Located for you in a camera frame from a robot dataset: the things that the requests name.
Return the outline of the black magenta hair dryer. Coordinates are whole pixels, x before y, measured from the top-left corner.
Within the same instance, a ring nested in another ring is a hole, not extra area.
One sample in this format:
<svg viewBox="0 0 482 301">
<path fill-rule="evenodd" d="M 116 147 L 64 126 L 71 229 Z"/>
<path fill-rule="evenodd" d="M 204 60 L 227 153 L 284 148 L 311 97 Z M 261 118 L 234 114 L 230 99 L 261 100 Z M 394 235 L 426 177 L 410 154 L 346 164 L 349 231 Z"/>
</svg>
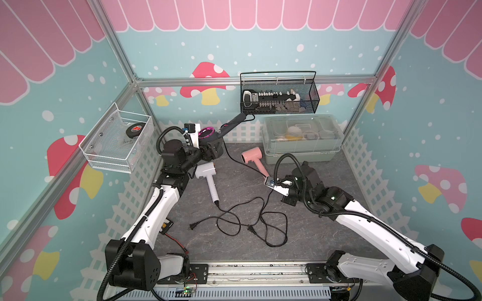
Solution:
<svg viewBox="0 0 482 301">
<path fill-rule="evenodd" d="M 206 127 L 198 134 L 199 147 L 207 147 L 208 143 L 218 141 L 227 135 L 231 130 L 246 120 L 246 114 L 240 113 L 231 121 L 223 124 L 218 130 L 213 127 Z"/>
</svg>

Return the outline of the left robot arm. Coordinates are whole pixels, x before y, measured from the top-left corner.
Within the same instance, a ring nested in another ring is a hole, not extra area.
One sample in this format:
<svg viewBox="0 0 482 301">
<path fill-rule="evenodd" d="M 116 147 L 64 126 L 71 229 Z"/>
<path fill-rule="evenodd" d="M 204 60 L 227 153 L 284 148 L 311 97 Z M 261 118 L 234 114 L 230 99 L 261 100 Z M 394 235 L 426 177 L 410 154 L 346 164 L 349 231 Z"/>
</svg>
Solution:
<svg viewBox="0 0 482 301">
<path fill-rule="evenodd" d="M 189 171 L 200 161 L 210 162 L 223 154 L 222 130 L 165 129 L 156 142 L 156 150 L 164 162 L 159 178 L 153 183 L 153 194 L 147 207 L 133 226 L 105 247 L 107 272 L 97 293 L 104 300 L 107 286 L 121 287 L 111 297 L 117 300 L 133 290 L 153 291 L 159 281 L 173 277 L 180 282 L 190 279 L 190 260 L 186 253 L 168 253 L 157 257 L 154 244 L 163 224 L 180 200 L 191 178 Z"/>
</svg>

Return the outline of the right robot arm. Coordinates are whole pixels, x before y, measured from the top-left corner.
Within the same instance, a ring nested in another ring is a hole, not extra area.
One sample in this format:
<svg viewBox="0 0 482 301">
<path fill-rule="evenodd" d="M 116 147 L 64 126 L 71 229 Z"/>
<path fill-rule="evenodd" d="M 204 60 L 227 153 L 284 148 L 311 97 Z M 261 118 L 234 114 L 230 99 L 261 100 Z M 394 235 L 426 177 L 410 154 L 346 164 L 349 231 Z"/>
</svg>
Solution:
<svg viewBox="0 0 482 301">
<path fill-rule="evenodd" d="M 387 257 L 376 260 L 336 251 L 326 262 L 331 281 L 340 277 L 358 278 L 390 285 L 405 300 L 447 300 L 446 296 L 434 293 L 437 279 L 445 271 L 472 291 L 471 300 L 481 300 L 481 292 L 472 282 L 443 263 L 441 248 L 426 247 L 406 237 L 371 214 L 346 191 L 326 187 L 308 162 L 300 163 L 293 154 L 283 154 L 277 160 L 274 176 L 266 179 L 266 186 L 288 198 L 291 204 L 299 201 L 311 213 L 351 229 Z"/>
</svg>

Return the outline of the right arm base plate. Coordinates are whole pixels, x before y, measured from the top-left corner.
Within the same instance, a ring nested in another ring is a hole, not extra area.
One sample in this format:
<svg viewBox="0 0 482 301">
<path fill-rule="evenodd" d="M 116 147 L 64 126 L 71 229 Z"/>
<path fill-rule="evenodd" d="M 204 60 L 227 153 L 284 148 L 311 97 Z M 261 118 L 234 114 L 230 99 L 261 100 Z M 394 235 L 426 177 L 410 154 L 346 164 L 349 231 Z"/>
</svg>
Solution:
<svg viewBox="0 0 482 301">
<path fill-rule="evenodd" d="M 307 263 L 305 267 L 310 283 L 346 283 L 354 285 L 359 283 L 357 278 L 345 277 L 337 268 L 327 266 L 326 263 Z"/>
</svg>

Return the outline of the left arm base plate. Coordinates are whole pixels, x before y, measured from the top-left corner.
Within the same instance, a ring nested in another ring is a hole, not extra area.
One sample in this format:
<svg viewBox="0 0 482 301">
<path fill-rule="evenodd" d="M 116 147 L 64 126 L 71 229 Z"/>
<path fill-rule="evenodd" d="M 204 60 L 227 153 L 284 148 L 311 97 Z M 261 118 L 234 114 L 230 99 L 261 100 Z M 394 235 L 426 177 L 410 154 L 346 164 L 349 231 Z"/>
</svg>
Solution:
<svg viewBox="0 0 482 301">
<path fill-rule="evenodd" d="M 177 284 L 177 285 L 200 285 L 206 284 L 208 278 L 207 264 L 191 264 L 188 271 L 183 271 L 179 275 L 170 276 L 157 282 L 159 285 Z"/>
</svg>

